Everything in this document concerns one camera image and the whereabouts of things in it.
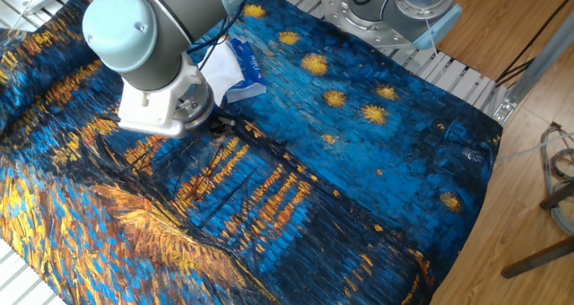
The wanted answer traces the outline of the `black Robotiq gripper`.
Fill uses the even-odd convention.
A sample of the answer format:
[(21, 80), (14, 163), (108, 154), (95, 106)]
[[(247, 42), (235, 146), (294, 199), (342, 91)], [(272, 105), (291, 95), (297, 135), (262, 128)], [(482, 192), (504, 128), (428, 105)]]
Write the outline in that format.
[(232, 132), (236, 125), (234, 118), (217, 116), (210, 121), (208, 129), (214, 135), (224, 135)]

